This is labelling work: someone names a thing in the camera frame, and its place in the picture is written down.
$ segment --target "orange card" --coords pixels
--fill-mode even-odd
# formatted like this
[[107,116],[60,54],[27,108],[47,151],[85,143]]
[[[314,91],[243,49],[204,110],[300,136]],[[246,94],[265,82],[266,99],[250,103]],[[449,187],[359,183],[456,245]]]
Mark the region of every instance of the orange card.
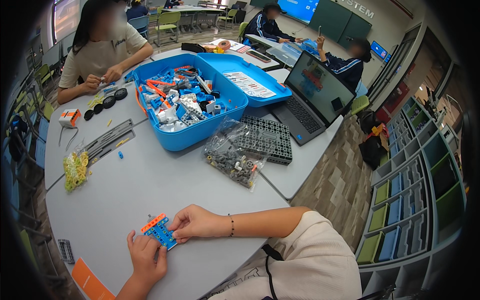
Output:
[[113,300],[115,296],[98,280],[80,257],[72,270],[72,277],[92,300]]

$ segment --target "plastic bag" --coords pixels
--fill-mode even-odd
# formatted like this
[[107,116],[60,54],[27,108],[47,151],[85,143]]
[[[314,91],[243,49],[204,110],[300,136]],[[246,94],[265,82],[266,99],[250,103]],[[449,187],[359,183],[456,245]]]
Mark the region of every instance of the plastic bag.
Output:
[[68,156],[63,158],[65,190],[67,192],[72,192],[87,182],[87,166],[88,152],[85,151],[84,142],[82,141]]
[[257,131],[250,131],[245,123],[225,117],[208,138],[202,155],[208,164],[252,192],[260,171],[275,148],[275,141],[261,137]]

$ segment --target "orange and white controller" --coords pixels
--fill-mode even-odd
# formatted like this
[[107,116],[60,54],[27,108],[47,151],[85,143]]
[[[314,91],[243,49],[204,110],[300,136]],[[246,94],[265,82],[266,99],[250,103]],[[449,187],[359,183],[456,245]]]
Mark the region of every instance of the orange and white controller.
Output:
[[81,116],[80,110],[78,109],[66,109],[60,116],[59,123],[62,126],[71,126],[75,127],[75,121]]

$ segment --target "smartphone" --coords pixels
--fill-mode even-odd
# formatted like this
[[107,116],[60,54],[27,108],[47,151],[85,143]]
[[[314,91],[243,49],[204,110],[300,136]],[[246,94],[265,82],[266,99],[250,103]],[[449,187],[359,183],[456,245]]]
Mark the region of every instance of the smartphone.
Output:
[[250,56],[255,57],[255,58],[258,59],[258,60],[263,61],[263,62],[271,62],[271,61],[272,61],[272,60],[269,59],[267,56],[264,56],[264,55],[262,55],[262,54],[260,54],[260,53],[255,52],[255,51],[247,51],[246,53],[247,53],[248,55],[250,55]]

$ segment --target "bag of gray parts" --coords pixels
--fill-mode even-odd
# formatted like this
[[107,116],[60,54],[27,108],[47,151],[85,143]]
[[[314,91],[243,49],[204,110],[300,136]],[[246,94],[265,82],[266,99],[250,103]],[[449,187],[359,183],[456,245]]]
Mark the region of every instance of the bag of gray parts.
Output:
[[252,192],[275,147],[273,140],[249,130],[245,123],[225,117],[208,138],[202,155],[208,164]]

